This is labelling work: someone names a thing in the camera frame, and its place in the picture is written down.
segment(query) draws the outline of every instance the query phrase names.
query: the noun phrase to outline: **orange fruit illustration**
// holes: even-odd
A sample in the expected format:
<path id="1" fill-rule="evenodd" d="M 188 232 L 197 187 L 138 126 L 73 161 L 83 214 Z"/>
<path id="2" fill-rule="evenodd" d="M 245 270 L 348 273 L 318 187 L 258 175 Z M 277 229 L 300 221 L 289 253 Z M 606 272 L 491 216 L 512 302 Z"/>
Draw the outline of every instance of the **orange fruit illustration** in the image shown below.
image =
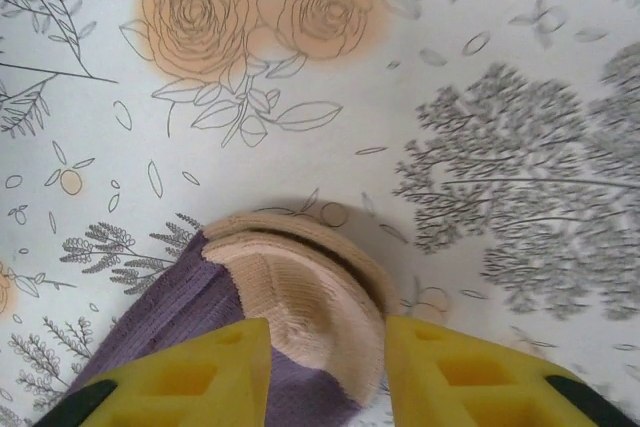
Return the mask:
<path id="1" fill-rule="evenodd" d="M 75 170 L 65 170 L 60 176 L 60 185 L 69 195 L 76 195 L 82 190 L 82 178 Z"/>

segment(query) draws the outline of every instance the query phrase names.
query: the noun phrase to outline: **gray tree print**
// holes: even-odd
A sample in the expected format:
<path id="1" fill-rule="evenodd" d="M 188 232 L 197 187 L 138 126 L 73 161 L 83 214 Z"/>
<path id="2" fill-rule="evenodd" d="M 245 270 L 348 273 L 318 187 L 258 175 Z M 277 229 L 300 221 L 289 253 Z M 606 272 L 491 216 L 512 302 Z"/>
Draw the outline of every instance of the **gray tree print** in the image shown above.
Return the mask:
<path id="1" fill-rule="evenodd" d="M 516 313 L 558 319 L 597 293 L 609 319 L 640 312 L 640 43 L 604 67 L 610 97 L 492 65 L 466 91 L 418 107 L 394 194 L 416 205 L 425 254 L 491 234 L 483 278 Z"/>

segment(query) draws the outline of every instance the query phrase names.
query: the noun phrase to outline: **flower print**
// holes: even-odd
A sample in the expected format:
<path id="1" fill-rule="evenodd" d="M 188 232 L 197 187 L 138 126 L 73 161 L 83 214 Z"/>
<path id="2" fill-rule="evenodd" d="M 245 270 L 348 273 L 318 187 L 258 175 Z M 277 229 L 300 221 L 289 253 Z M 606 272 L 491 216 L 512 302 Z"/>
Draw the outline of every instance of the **flower print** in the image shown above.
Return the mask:
<path id="1" fill-rule="evenodd" d="M 257 0 L 142 0 L 153 59 L 164 72 L 203 82 L 245 66 Z"/>
<path id="2" fill-rule="evenodd" d="M 323 60 L 358 46 L 373 5 L 374 0 L 259 0 L 258 9 L 283 46 Z"/>

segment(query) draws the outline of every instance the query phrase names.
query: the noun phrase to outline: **branch drawing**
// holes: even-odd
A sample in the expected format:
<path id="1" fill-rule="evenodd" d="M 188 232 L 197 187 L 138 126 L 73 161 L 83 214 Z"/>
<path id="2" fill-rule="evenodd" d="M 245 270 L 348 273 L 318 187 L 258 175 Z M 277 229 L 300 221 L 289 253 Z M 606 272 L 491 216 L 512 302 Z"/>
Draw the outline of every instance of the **branch drawing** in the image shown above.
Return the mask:
<path id="1" fill-rule="evenodd" d="M 12 282 L 15 284 L 16 288 L 25 294 L 36 298 L 40 297 L 39 287 L 42 285 L 52 286 L 56 290 L 60 290 L 60 287 L 76 288 L 75 285 L 47 278 L 47 274 L 45 272 L 40 272 L 34 276 L 18 275 L 11 267 L 7 267 L 5 269 L 5 266 L 0 262 L 0 313 L 4 312 L 7 308 L 11 297 Z"/>
<path id="2" fill-rule="evenodd" d="M 482 277 L 516 313 L 568 319 L 592 292 L 609 319 L 640 313 L 640 44 L 602 80 L 615 93 L 583 105 L 567 84 L 493 65 L 420 106 L 430 138 L 407 143 L 394 191 L 416 205 L 416 246 L 432 254 L 491 234 Z"/>
<path id="3" fill-rule="evenodd" d="M 84 317 L 78 318 L 75 324 L 65 322 L 65 327 L 56 324 L 48 317 L 43 317 L 43 326 L 47 333 L 64 346 L 74 357 L 86 362 L 92 355 L 90 345 L 93 343 L 91 322 Z M 53 407 L 69 387 L 69 383 L 62 377 L 60 369 L 60 354 L 56 348 L 51 348 L 39 335 L 29 334 L 27 338 L 11 334 L 8 342 L 13 352 L 27 364 L 28 370 L 20 370 L 16 383 L 26 392 L 35 397 L 33 407 L 37 411 L 47 411 Z M 79 373 L 81 363 L 74 363 L 72 370 Z"/>
<path id="4" fill-rule="evenodd" d="M 176 214 L 185 224 L 174 222 L 165 225 L 169 233 L 151 233 L 149 237 L 166 245 L 169 257 L 144 255 L 134 250 L 135 239 L 124 229 L 98 222 L 91 224 L 83 237 L 69 238 L 62 244 L 67 255 L 60 258 L 64 263 L 92 264 L 82 270 L 83 274 L 95 274 L 110 269 L 111 282 L 126 286 L 127 295 L 144 292 L 159 276 L 171 267 L 191 238 L 202 225 L 184 214 Z"/>
<path id="5" fill-rule="evenodd" d="M 36 135 L 34 124 L 44 129 L 44 115 L 51 112 L 43 97 L 45 86 L 59 76 L 84 78 L 94 81 L 115 83 L 113 80 L 93 76 L 82 58 L 81 41 L 88 37 L 96 28 L 97 23 L 89 22 L 78 29 L 75 18 L 82 8 L 82 0 L 76 1 L 71 7 L 68 0 L 0 0 L 0 12 L 2 17 L 12 19 L 23 14 L 31 17 L 31 26 L 36 35 L 48 35 L 49 40 L 66 44 L 75 58 L 82 73 L 52 71 L 32 66 L 0 63 L 2 67 L 18 70 L 28 70 L 45 74 L 39 82 L 27 87 L 21 92 L 9 95 L 4 86 L 0 88 L 0 132 L 8 132 L 12 138 L 16 132 L 27 135 L 31 132 Z"/>

